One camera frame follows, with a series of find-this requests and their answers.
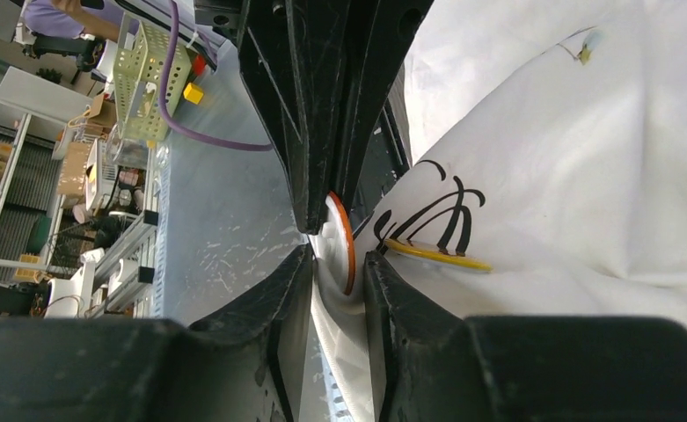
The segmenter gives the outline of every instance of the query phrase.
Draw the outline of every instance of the white garment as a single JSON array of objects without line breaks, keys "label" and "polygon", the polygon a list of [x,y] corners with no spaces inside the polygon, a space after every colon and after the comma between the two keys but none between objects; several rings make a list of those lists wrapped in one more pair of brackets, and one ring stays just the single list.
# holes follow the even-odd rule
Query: white garment
[{"label": "white garment", "polygon": [[[443,135],[423,158],[444,174],[421,162],[383,198],[356,239],[359,267],[385,235],[377,222],[397,229],[458,178],[480,192],[464,195],[467,253],[494,271],[387,254],[445,309],[687,327],[687,2],[437,0],[406,64],[414,155]],[[450,216],[413,240],[436,244]],[[362,314],[330,297],[328,310],[320,295],[312,303],[321,344],[354,419],[374,420]]]}]

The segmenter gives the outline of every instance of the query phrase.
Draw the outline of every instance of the purple shirt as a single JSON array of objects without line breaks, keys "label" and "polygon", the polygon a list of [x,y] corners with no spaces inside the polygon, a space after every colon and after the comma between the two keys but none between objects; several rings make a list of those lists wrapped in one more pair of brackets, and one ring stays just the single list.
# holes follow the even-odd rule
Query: purple shirt
[{"label": "purple shirt", "polygon": [[[105,1],[105,8],[101,11],[83,8],[90,14],[121,26],[123,10],[115,4]],[[36,33],[48,37],[76,38],[81,35],[84,26],[66,13],[59,11],[50,3],[50,0],[32,0],[25,8],[25,25]],[[138,21],[131,21],[128,29],[130,33],[136,33]]]}]

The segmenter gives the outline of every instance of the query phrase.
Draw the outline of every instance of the hand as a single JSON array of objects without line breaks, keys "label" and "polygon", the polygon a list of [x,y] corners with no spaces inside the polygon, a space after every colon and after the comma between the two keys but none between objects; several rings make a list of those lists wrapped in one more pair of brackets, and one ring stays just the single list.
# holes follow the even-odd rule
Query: hand
[{"label": "hand", "polygon": [[66,13],[72,18],[86,13],[84,9],[82,9],[82,4],[80,2],[81,0],[50,0],[50,3],[53,5],[53,7],[59,11],[62,11],[63,13]]}]

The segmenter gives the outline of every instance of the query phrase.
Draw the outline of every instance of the green basket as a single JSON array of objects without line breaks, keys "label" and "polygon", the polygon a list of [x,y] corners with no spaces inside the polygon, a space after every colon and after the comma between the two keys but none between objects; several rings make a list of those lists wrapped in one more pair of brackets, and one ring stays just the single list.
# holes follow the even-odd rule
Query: green basket
[{"label": "green basket", "polygon": [[[168,127],[162,120],[157,105],[158,92],[148,93],[143,89],[138,90],[138,87],[139,83],[149,82],[159,86],[168,44],[167,33],[142,22],[138,27],[133,50],[118,49],[113,80],[120,122],[118,128],[122,138],[160,142],[167,135]],[[175,112],[189,75],[190,58],[186,49],[178,45],[167,84],[166,103],[170,113]],[[135,101],[138,101],[138,108],[132,113]]]}]

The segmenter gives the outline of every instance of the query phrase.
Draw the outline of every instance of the table surface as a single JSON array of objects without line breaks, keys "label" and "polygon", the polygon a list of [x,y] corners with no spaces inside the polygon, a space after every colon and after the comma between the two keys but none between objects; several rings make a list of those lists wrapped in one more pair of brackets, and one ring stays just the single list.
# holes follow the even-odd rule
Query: table surface
[{"label": "table surface", "polygon": [[[200,104],[183,102],[186,127],[236,142],[267,143],[242,85],[234,47],[222,47],[219,68],[196,83]],[[296,230],[275,152],[217,148],[170,132],[161,183],[157,277],[152,316],[190,324],[269,275],[306,239]],[[300,420],[350,420],[332,413],[322,355],[310,323]]]}]

